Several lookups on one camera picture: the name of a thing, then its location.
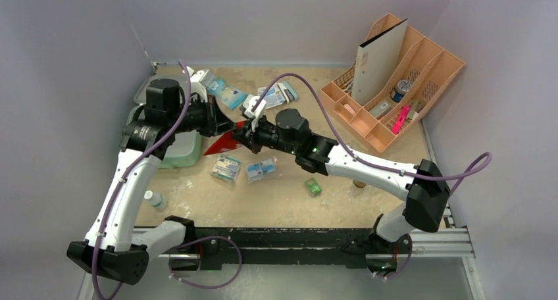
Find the red first aid pouch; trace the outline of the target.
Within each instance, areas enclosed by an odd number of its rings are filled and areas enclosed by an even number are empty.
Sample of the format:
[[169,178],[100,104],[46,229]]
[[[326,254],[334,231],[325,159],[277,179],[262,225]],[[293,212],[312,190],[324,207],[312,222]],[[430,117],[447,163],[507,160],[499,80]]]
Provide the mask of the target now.
[[219,138],[207,148],[203,156],[225,153],[243,147],[239,141],[233,138],[233,133],[242,129],[244,122],[244,120],[241,120],[234,124],[226,124],[222,132],[219,133]]

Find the white gauze dressing packet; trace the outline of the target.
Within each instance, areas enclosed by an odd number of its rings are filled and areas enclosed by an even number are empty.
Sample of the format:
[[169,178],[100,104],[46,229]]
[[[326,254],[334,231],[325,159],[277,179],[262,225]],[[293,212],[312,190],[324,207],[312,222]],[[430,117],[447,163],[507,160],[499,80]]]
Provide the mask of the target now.
[[286,102],[286,97],[281,87],[278,84],[274,84],[266,93],[264,97],[265,108],[271,109],[283,105]]

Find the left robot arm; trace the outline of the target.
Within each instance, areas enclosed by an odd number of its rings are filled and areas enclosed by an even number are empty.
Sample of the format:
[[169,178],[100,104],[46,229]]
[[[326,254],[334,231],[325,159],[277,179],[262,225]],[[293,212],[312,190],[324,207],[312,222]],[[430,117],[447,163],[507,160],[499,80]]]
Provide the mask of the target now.
[[70,242],[66,251],[91,275],[134,285],[159,255],[172,248],[179,253],[194,249],[195,225],[187,218],[168,216],[156,228],[133,234],[148,185],[176,134],[199,132],[213,137],[236,127],[214,95],[188,95],[190,87],[166,78],[152,81],[140,107],[144,118],[135,117],[125,126],[103,206],[85,238]]

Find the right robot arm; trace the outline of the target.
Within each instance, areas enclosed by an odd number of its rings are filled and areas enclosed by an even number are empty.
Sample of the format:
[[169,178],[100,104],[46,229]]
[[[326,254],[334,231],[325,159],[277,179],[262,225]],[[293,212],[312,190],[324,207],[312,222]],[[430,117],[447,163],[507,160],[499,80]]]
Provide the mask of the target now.
[[440,180],[440,170],[432,161],[413,165],[353,151],[338,140],[312,132],[309,121],[296,109],[280,111],[275,123],[245,107],[241,111],[246,120],[232,137],[253,153],[263,147],[289,153],[309,173],[357,180],[402,201],[377,218],[369,235],[374,250],[387,251],[414,229],[429,233],[439,230],[449,188]]

